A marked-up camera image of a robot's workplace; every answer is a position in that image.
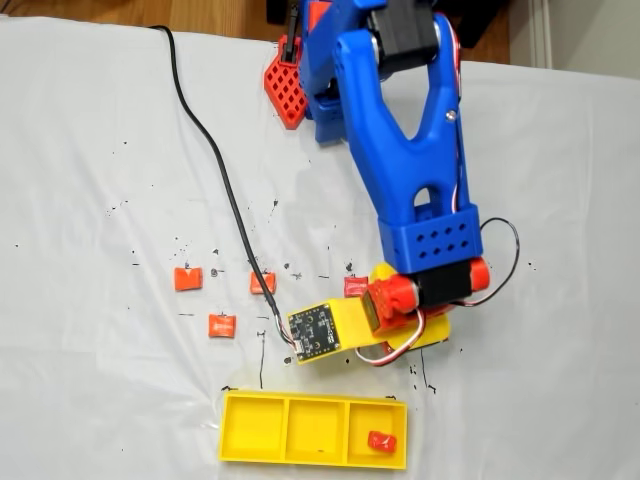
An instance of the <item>wooden floor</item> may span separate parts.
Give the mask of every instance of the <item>wooden floor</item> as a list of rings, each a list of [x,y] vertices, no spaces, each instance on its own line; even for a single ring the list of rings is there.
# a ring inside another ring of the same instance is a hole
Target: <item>wooden floor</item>
[[[267,24],[265,5],[266,0],[11,0],[5,13],[122,25],[164,24],[176,31],[277,40],[285,27]],[[463,59],[509,63],[506,8],[478,45],[463,52]]]

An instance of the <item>black cable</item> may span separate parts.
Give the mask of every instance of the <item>black cable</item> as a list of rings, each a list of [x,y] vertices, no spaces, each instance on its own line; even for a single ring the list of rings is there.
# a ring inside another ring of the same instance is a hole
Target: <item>black cable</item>
[[[496,288],[493,292],[491,292],[489,295],[487,295],[486,297],[477,300],[477,301],[471,301],[471,302],[466,302],[466,301],[457,301],[457,302],[451,302],[453,305],[458,305],[460,307],[477,307],[479,305],[482,305],[483,303],[488,302],[489,300],[491,300],[493,297],[496,296],[496,294],[502,290],[502,288],[509,282],[509,280],[511,280],[511,277],[513,276],[513,273],[516,271],[516,267],[518,266],[518,260],[520,259],[520,237],[518,236],[518,230],[516,229],[515,225],[513,225],[513,223],[511,223],[509,220],[502,218],[502,217],[492,217],[489,220],[485,220],[485,222],[480,225],[480,231],[482,232],[482,229],[487,226],[489,223],[491,222],[502,222],[502,223],[506,223],[507,225],[509,225],[509,227],[511,227],[511,230],[513,231],[513,236],[515,238],[516,241],[516,256],[513,259],[513,265],[511,266],[511,271],[509,272],[509,275],[507,275],[507,278],[505,278],[502,283],[500,285],[498,285],[498,288]]]
[[[231,205],[231,210],[233,211],[233,216],[235,217],[236,224],[238,225],[238,231],[240,232],[240,237],[242,238],[242,245],[244,246],[245,251],[247,252],[247,257],[249,258],[249,263],[251,264],[251,268],[253,269],[253,273],[255,273],[256,278],[258,279],[258,283],[262,288],[262,293],[264,294],[267,303],[271,307],[271,311],[273,315],[276,317],[276,323],[278,326],[278,332],[282,339],[287,342],[289,345],[293,346],[293,342],[286,336],[282,329],[282,318],[280,317],[280,311],[278,310],[278,306],[276,305],[276,301],[273,298],[273,295],[269,291],[267,284],[264,281],[264,277],[262,276],[262,272],[260,271],[260,267],[258,266],[258,262],[256,262],[255,256],[253,255],[253,250],[251,249],[251,244],[249,243],[249,238],[247,237],[247,231],[244,228],[244,223],[242,221],[242,216],[240,215],[240,210],[238,209],[238,204],[236,203],[236,198],[233,194],[233,189],[231,188],[231,182],[229,181],[229,175],[227,174],[227,169],[224,165],[224,160],[222,159],[222,154],[220,153],[220,149],[216,144],[215,140],[211,137],[209,132],[204,125],[200,123],[198,117],[194,115],[187,104],[187,101],[184,98],[182,93],[182,87],[180,87],[180,79],[178,78],[178,66],[176,62],[176,45],[173,40],[173,34],[168,27],[164,25],[154,25],[153,27],[149,27],[154,30],[161,30],[167,34],[169,38],[169,48],[171,50],[171,70],[173,71],[173,82],[176,86],[176,92],[178,93],[178,98],[180,99],[180,104],[182,108],[187,113],[191,121],[198,127],[198,130],[204,135],[215,154],[216,160],[218,161],[218,167],[220,169],[220,175],[222,175],[222,181],[224,182],[224,188],[227,191],[227,197],[229,198],[229,204]]]

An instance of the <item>ink mark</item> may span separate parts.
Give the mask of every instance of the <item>ink mark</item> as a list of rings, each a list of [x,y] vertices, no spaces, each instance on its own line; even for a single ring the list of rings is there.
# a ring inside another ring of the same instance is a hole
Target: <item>ink mark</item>
[[[260,358],[260,390],[262,390],[262,367],[264,366],[264,335],[266,332],[266,330],[263,330],[262,333],[256,332],[258,337],[262,337],[262,357]]]

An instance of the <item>microcontroller board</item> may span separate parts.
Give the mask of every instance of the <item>microcontroller board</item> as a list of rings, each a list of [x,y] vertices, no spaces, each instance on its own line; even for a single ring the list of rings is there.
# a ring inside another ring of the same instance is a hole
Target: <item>microcontroller board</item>
[[[340,349],[340,339],[329,304],[291,315],[289,328],[299,362]]]

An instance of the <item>yellow tray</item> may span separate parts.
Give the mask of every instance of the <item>yellow tray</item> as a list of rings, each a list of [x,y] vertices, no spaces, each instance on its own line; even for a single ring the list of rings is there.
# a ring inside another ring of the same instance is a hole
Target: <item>yellow tray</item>
[[[395,452],[369,447],[371,430],[394,435]],[[227,462],[403,470],[407,405],[390,399],[227,392],[218,455]]]

